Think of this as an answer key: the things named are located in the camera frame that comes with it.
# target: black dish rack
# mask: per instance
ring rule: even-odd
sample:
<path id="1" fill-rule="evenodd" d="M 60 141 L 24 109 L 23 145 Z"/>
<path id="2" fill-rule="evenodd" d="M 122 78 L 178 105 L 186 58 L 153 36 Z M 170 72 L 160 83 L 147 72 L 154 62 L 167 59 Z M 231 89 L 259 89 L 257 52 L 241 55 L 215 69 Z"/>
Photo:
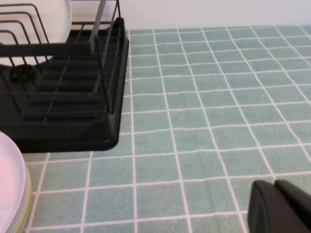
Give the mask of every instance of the black dish rack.
<path id="1" fill-rule="evenodd" d="M 0 131 L 22 152 L 108 150 L 119 140 L 129 40 L 116 0 L 110 22 L 101 21 L 106 0 L 101 0 L 94 22 L 74 22 L 66 43 L 52 44 L 36 10 L 47 43 L 4 45 L 0 57 L 12 67 L 0 66 Z M 102 30 L 102 25 L 109 28 Z M 36 66 L 15 66 L 12 57 L 53 56 Z"/>

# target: white wall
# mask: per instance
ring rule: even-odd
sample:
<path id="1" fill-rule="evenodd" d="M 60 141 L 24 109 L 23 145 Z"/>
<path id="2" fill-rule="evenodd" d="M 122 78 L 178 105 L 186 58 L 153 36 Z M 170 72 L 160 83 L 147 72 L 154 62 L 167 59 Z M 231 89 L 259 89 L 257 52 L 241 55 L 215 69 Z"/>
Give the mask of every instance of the white wall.
<path id="1" fill-rule="evenodd" d="M 105 19 L 114 1 L 108 1 Z M 92 20 L 98 1 L 73 1 L 74 20 Z M 310 0 L 120 0 L 127 29 L 311 24 Z"/>

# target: green tile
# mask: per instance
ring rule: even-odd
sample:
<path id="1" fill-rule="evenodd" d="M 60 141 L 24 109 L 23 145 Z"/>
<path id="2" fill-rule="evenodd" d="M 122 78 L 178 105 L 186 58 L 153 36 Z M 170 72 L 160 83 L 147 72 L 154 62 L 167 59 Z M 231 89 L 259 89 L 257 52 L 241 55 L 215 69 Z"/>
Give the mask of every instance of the green tile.
<path id="1" fill-rule="evenodd" d="M 311 100 L 311 86 L 300 86 L 299 89 L 308 98 L 308 100 Z"/>
<path id="2" fill-rule="evenodd" d="M 130 68 L 127 67 L 127 68 L 126 68 L 126 74 L 125 74 L 125 79 L 126 79 L 126 80 L 129 80 L 129 79 L 130 79 L 130 72 L 131 72 Z"/>
<path id="3" fill-rule="evenodd" d="M 174 130 L 178 151 L 214 149 L 209 130 Z"/>
<path id="4" fill-rule="evenodd" d="M 236 62 L 236 63 L 220 63 L 222 71 L 224 73 L 246 73 L 251 72 L 248 64 L 246 62 Z"/>
<path id="5" fill-rule="evenodd" d="M 150 55 L 156 54 L 156 48 L 154 45 L 150 46 L 135 46 L 131 47 L 131 55 Z"/>
<path id="6" fill-rule="evenodd" d="M 124 95 L 125 96 L 128 96 L 131 94 L 131 91 L 130 91 L 130 82 L 129 81 L 126 81 L 125 82 L 125 86 L 124 86 Z"/>
<path id="7" fill-rule="evenodd" d="M 209 48 L 206 42 L 202 43 L 183 43 L 185 52 L 208 52 Z"/>
<path id="8" fill-rule="evenodd" d="M 159 67 L 152 68 L 132 68 L 132 79 L 135 78 L 152 78 L 159 77 L 160 70 Z"/>
<path id="9" fill-rule="evenodd" d="M 311 107 L 307 103 L 282 104 L 278 108 L 288 121 L 311 119 Z"/>
<path id="10" fill-rule="evenodd" d="M 86 185 L 88 161 L 49 163 L 41 190 L 83 188 Z"/>
<path id="11" fill-rule="evenodd" d="M 203 111 L 188 109 L 184 111 L 171 111 L 173 128 L 200 128 L 207 127 Z"/>
<path id="12" fill-rule="evenodd" d="M 169 109 L 184 109 L 201 107 L 196 93 L 180 93 L 167 95 Z"/>
<path id="13" fill-rule="evenodd" d="M 289 47 L 283 38 L 261 39 L 266 48 Z"/>
<path id="14" fill-rule="evenodd" d="M 188 53 L 187 59 L 190 64 L 196 63 L 214 63 L 215 59 L 211 52 L 207 53 Z"/>
<path id="15" fill-rule="evenodd" d="M 299 57 L 299 54 L 295 52 L 292 48 L 285 49 L 269 49 L 275 58 L 290 58 Z"/>
<path id="16" fill-rule="evenodd" d="M 199 91 L 228 89 L 223 75 L 195 76 Z"/>
<path id="17" fill-rule="evenodd" d="M 270 103 L 263 89 L 234 90 L 233 93 L 239 104 Z"/>
<path id="18" fill-rule="evenodd" d="M 243 61 L 239 51 L 214 52 L 218 62 Z"/>
<path id="19" fill-rule="evenodd" d="M 302 189 L 309 195 L 311 195 L 311 175 L 299 175 L 299 176 L 278 176 L 278 179 L 287 180 L 298 188 Z"/>
<path id="20" fill-rule="evenodd" d="M 236 50 L 237 48 L 232 41 L 218 41 L 209 43 L 213 51 Z"/>
<path id="21" fill-rule="evenodd" d="M 303 59 L 287 59 L 287 60 L 279 60 L 279 62 L 286 70 L 310 68 L 308 63 Z"/>
<path id="22" fill-rule="evenodd" d="M 271 55 L 265 49 L 242 50 L 242 53 L 246 60 L 271 58 Z"/>
<path id="23" fill-rule="evenodd" d="M 208 41 L 213 40 L 230 40 L 230 35 L 226 30 L 223 31 L 206 31 L 204 32 Z"/>
<path id="24" fill-rule="evenodd" d="M 311 164 L 300 147 L 263 150 L 274 173 L 310 171 Z"/>
<path id="25" fill-rule="evenodd" d="M 247 106 L 242 110 L 250 124 L 283 121 L 274 106 Z"/>
<path id="26" fill-rule="evenodd" d="M 164 96 L 134 96 L 134 112 L 165 110 Z"/>
<path id="27" fill-rule="evenodd" d="M 192 41 L 205 41 L 203 33 L 181 33 L 180 38 L 182 42 L 192 42 Z"/>
<path id="28" fill-rule="evenodd" d="M 180 92 L 180 91 L 195 91 L 191 76 L 169 77 L 164 78 L 165 91 Z"/>
<path id="29" fill-rule="evenodd" d="M 257 77 L 264 86 L 292 84 L 284 72 L 259 73 Z"/>
<path id="30" fill-rule="evenodd" d="M 89 151 L 51 153 L 49 160 L 53 161 L 53 160 L 86 159 L 86 158 L 89 158 Z"/>
<path id="31" fill-rule="evenodd" d="M 229 176 L 270 174 L 259 150 L 222 152 Z"/>
<path id="32" fill-rule="evenodd" d="M 86 222 L 133 219 L 133 189 L 110 188 L 88 192 Z"/>
<path id="33" fill-rule="evenodd" d="M 195 32 L 201 32 L 201 28 L 179 28 L 178 29 L 180 33 L 195 33 Z"/>
<path id="34" fill-rule="evenodd" d="M 256 35 L 250 28 L 229 30 L 233 39 L 256 38 Z"/>
<path id="35" fill-rule="evenodd" d="M 118 144 L 107 151 L 94 151 L 93 157 L 127 156 L 132 154 L 131 135 L 120 135 Z"/>
<path id="36" fill-rule="evenodd" d="M 248 88 L 260 86 L 254 74 L 227 74 L 226 78 L 231 88 Z"/>
<path id="37" fill-rule="evenodd" d="M 173 152 L 170 131 L 135 135 L 136 154 L 158 154 Z"/>
<path id="38" fill-rule="evenodd" d="M 106 226 L 85 227 L 85 233 L 134 233 L 134 224 L 114 224 Z"/>
<path id="39" fill-rule="evenodd" d="M 305 35 L 298 26 L 277 27 L 283 36 Z"/>
<path id="40" fill-rule="evenodd" d="M 153 35 L 136 35 L 131 36 L 131 46 L 133 45 L 154 45 L 155 40 Z"/>
<path id="41" fill-rule="evenodd" d="M 33 192 L 36 192 L 38 189 L 43 164 L 28 164 L 27 167 L 30 173 L 31 183 L 33 185 Z"/>
<path id="42" fill-rule="evenodd" d="M 272 177 L 253 177 L 243 179 L 230 179 L 234 194 L 237 198 L 240 210 L 248 210 L 249 199 L 251 196 L 252 184 L 254 181 L 264 180 L 273 183 Z"/>
<path id="43" fill-rule="evenodd" d="M 308 35 L 311 35 L 311 26 L 306 25 L 306 26 L 302 26 L 302 28 Z"/>
<path id="44" fill-rule="evenodd" d="M 230 91 L 201 92 L 204 107 L 235 105 Z"/>
<path id="45" fill-rule="evenodd" d="M 141 34 L 152 34 L 153 31 L 150 30 L 130 30 L 131 35 L 141 35 Z"/>
<path id="46" fill-rule="evenodd" d="M 194 75 L 220 74 L 219 67 L 216 64 L 191 65 L 191 69 Z"/>
<path id="47" fill-rule="evenodd" d="M 175 181 L 178 179 L 174 155 L 136 158 L 136 181 L 138 183 Z"/>
<path id="48" fill-rule="evenodd" d="M 261 49 L 263 46 L 257 39 L 245 39 L 235 41 L 240 49 Z"/>
<path id="49" fill-rule="evenodd" d="M 226 180 L 184 183 L 184 186 L 191 215 L 235 210 Z"/>
<path id="50" fill-rule="evenodd" d="M 32 227 L 80 224 L 84 192 L 40 194 Z"/>
<path id="51" fill-rule="evenodd" d="M 252 126 L 252 131 L 261 146 L 297 143 L 297 140 L 285 124 Z"/>
<path id="52" fill-rule="evenodd" d="M 171 34 L 156 34 L 155 35 L 156 43 L 162 44 L 162 43 L 178 43 L 179 37 L 177 33 L 171 33 Z"/>
<path id="53" fill-rule="evenodd" d="M 290 124 L 294 133 L 299 137 L 302 143 L 311 142 L 311 123 L 295 123 Z"/>
<path id="54" fill-rule="evenodd" d="M 286 38 L 286 40 L 292 45 L 292 46 L 310 46 L 311 40 L 309 37 L 290 37 Z"/>
<path id="55" fill-rule="evenodd" d="M 151 131 L 169 129 L 167 113 L 139 113 L 134 114 L 134 131 Z"/>
<path id="56" fill-rule="evenodd" d="M 275 103 L 304 101 L 304 98 L 294 86 L 269 87 L 267 91 Z"/>
<path id="57" fill-rule="evenodd" d="M 213 129 L 219 149 L 254 147 L 256 143 L 247 127 Z"/>
<path id="58" fill-rule="evenodd" d="M 31 233 L 79 233 L 79 228 L 64 228 L 64 229 L 53 229 L 53 230 L 38 230 L 38 231 L 30 231 Z"/>
<path id="59" fill-rule="evenodd" d="M 264 60 L 264 61 L 252 61 L 249 62 L 252 69 L 255 72 L 258 71 L 269 71 L 269 70 L 282 70 L 280 65 L 273 59 L 271 60 Z"/>
<path id="60" fill-rule="evenodd" d="M 132 80 L 133 95 L 163 93 L 162 81 L 157 79 Z"/>
<path id="61" fill-rule="evenodd" d="M 301 48 L 295 48 L 295 49 L 304 57 L 311 56 L 311 47 L 301 47 Z"/>
<path id="62" fill-rule="evenodd" d="M 25 162 L 42 162 L 47 158 L 47 153 L 26 153 L 23 154 Z"/>
<path id="63" fill-rule="evenodd" d="M 237 107 L 207 109 L 206 112 L 211 126 L 245 124 Z"/>
<path id="64" fill-rule="evenodd" d="M 128 184 L 133 182 L 131 158 L 93 160 L 89 186 Z"/>
<path id="65" fill-rule="evenodd" d="M 186 65 L 186 59 L 183 54 L 160 55 L 161 65 Z"/>
<path id="66" fill-rule="evenodd" d="M 214 233 L 242 233 L 237 215 L 192 218 L 193 233 L 206 233 L 207 229 Z"/>
<path id="67" fill-rule="evenodd" d="M 280 33 L 275 28 L 254 28 L 258 37 L 278 37 Z"/>
<path id="68" fill-rule="evenodd" d="M 190 75 L 190 70 L 188 65 L 184 66 L 162 66 L 162 74 L 163 76 L 171 76 L 171 75 Z"/>
<path id="69" fill-rule="evenodd" d="M 175 28 L 168 28 L 168 29 L 156 29 L 155 33 L 176 33 L 177 29 Z"/>
<path id="70" fill-rule="evenodd" d="M 203 28 L 204 31 L 226 31 L 225 27 L 208 27 Z"/>
<path id="71" fill-rule="evenodd" d="M 157 65 L 156 55 L 132 57 L 132 67 L 154 67 Z"/>
<path id="72" fill-rule="evenodd" d="M 216 152 L 196 152 L 179 155 L 184 180 L 223 176 L 222 164 Z"/>
<path id="73" fill-rule="evenodd" d="M 186 219 L 150 221 L 138 223 L 139 233 L 188 233 Z"/>
<path id="74" fill-rule="evenodd" d="M 184 215 L 180 184 L 137 187 L 138 218 Z"/>
<path id="75" fill-rule="evenodd" d="M 311 84 L 311 70 L 289 71 L 288 74 L 297 84 Z"/>
<path id="76" fill-rule="evenodd" d="M 157 45 L 157 51 L 159 54 L 182 53 L 183 49 L 181 47 L 181 44 L 163 44 Z"/>

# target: black object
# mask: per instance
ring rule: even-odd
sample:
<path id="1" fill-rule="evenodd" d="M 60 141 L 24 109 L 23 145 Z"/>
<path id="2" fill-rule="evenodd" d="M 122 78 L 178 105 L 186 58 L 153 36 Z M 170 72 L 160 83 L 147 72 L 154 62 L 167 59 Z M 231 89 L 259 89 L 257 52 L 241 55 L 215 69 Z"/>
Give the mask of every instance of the black object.
<path id="1" fill-rule="evenodd" d="M 287 181 L 255 181 L 248 226 L 250 233 L 311 233 L 311 196 Z"/>
<path id="2" fill-rule="evenodd" d="M 117 144 L 129 40 L 119 0 L 111 22 L 101 22 L 105 3 L 101 0 L 94 22 L 74 22 L 79 29 L 60 44 L 49 43 L 35 5 L 0 5 L 0 12 L 8 6 L 35 8 L 47 41 L 41 43 L 38 36 L 39 44 L 0 43 L 0 57 L 9 57 L 13 66 L 0 66 L 0 131 L 22 152 L 108 150 Z M 13 32 L 1 30 L 1 23 L 5 21 L 0 21 L 0 35 L 15 38 Z M 23 27 L 18 20 L 13 23 Z M 24 59 L 15 66 L 11 58 L 24 56 L 53 58 L 34 67 Z"/>

